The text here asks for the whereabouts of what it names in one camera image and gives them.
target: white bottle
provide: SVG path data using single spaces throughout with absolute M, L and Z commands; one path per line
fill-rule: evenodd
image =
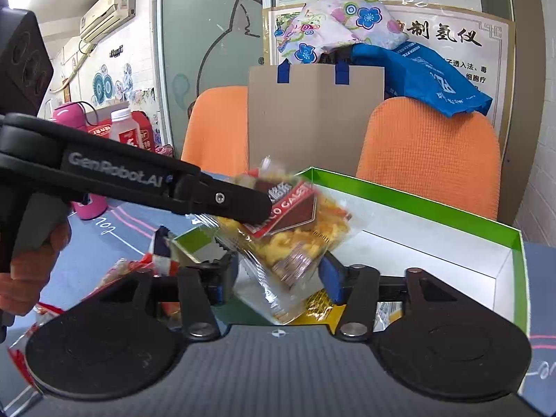
M 139 124 L 132 118 L 129 108 L 112 112 L 112 126 L 110 127 L 109 138 L 143 149 L 141 129 Z

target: brown paper bag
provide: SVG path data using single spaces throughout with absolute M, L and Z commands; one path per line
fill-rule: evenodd
M 289 171 L 314 166 L 354 176 L 369 117 L 383 99 L 382 67 L 345 63 L 251 67 L 250 168 L 270 157 Z

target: white bottle cap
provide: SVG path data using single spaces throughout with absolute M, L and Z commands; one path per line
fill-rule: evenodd
M 111 117 L 112 117 L 112 122 L 123 121 L 123 119 L 127 119 L 131 117 L 131 110 L 129 108 L 124 108 L 124 109 L 119 109 L 117 111 L 113 111 Z

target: black disc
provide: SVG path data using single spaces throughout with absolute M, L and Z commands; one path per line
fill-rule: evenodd
M 26 359 L 37 384 L 76 400 L 127 396 L 159 379 L 177 353 L 174 334 L 131 306 L 91 302 L 41 327 Z
M 404 316 L 379 335 L 380 358 L 392 376 L 436 398 L 483 401 L 517 391 L 531 359 L 529 341 L 485 311 L 440 308 Z

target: blue table surface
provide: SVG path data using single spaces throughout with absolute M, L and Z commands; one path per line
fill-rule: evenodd
M 137 204 L 111 201 L 101 217 L 82 221 L 70 216 L 72 241 L 60 254 L 41 301 L 68 309 L 99 283 L 119 259 L 138 260 L 148 251 L 160 225 L 175 234 L 193 228 L 194 216 L 180 216 Z M 525 244 L 531 303 L 533 360 L 523 387 L 523 397 L 545 415 L 556 411 L 556 249 Z M 34 315 L 16 318 L 8 338 L 14 339 L 34 322 Z M 26 387 L 0 349 L 0 403 L 9 404 Z M 7 410 L 14 412 L 16 404 Z

